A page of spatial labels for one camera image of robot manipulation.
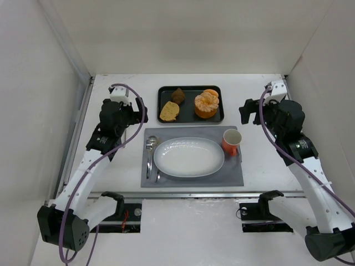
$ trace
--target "white wall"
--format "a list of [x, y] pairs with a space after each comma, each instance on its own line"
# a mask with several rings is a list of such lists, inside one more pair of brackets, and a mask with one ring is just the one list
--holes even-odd
[[355, 208], [355, 1], [335, 0], [288, 77], [334, 190]]
[[78, 79], [35, 0], [0, 0], [0, 265], [27, 265]]
[[53, 0], [91, 75], [288, 74], [332, 1]]

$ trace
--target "white table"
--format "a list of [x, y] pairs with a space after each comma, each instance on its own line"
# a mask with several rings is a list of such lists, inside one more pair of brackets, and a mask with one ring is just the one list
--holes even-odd
[[[137, 91], [148, 108], [149, 121], [138, 136], [119, 150], [109, 167], [103, 172], [95, 185], [93, 192], [262, 192], [269, 190], [301, 191], [298, 181], [283, 163], [272, 145], [267, 141], [260, 126], [250, 123], [241, 125], [238, 108], [244, 105], [246, 99], [258, 99], [264, 86], [281, 79], [278, 74], [144, 74], [144, 75], [97, 75], [85, 115], [83, 129], [73, 163], [73, 171], [78, 167], [83, 157], [85, 146], [99, 122], [99, 112], [102, 102], [109, 98], [108, 87], [114, 83], [125, 83]], [[167, 85], [217, 85], [221, 89], [225, 118], [217, 126], [235, 125], [243, 136], [241, 151], [243, 156], [242, 169], [243, 187], [210, 187], [210, 188], [141, 188], [141, 161], [144, 142], [144, 129], [149, 127], [167, 126], [201, 126], [161, 124], [156, 118], [158, 89]], [[135, 100], [130, 94], [130, 101]], [[130, 126], [128, 137], [137, 129]]]
[[[294, 203], [310, 211], [306, 199]], [[243, 233], [234, 199], [143, 202], [141, 233], [101, 233], [90, 266], [343, 266], [320, 263], [295, 233]], [[70, 266], [86, 265], [94, 235]], [[351, 261], [350, 254], [341, 258]], [[39, 237], [31, 266], [62, 266], [58, 247]]]

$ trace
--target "cup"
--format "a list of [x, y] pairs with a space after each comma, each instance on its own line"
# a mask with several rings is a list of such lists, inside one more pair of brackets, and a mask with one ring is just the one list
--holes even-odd
[[236, 129], [228, 129], [223, 134], [222, 148], [230, 156], [236, 156], [238, 153], [238, 147], [242, 141], [242, 135]]

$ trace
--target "placemat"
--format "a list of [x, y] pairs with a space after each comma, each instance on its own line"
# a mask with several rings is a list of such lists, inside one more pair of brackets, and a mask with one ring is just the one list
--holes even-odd
[[141, 187], [236, 187], [244, 186], [242, 173], [242, 155], [240, 147], [238, 155], [231, 157], [225, 152], [225, 161], [221, 169], [217, 172], [202, 177], [181, 178], [169, 176], [160, 172], [160, 180], [154, 182], [156, 176], [156, 166], [153, 164], [151, 177], [146, 179], [146, 167], [148, 162], [148, 152], [145, 148], [146, 139], [149, 136], [156, 136], [159, 143], [175, 139], [177, 137], [202, 137], [215, 141], [219, 145], [222, 143], [223, 133], [227, 129], [237, 129], [236, 126], [199, 126], [199, 127], [160, 127], [155, 129], [145, 129], [143, 143], [143, 159], [141, 171]]

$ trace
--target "white oval plate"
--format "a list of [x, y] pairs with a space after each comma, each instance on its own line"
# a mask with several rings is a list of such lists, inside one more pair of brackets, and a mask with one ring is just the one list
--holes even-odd
[[180, 137], [160, 144], [154, 152], [154, 163], [160, 171], [170, 176], [207, 176], [222, 167], [224, 152], [214, 141]]

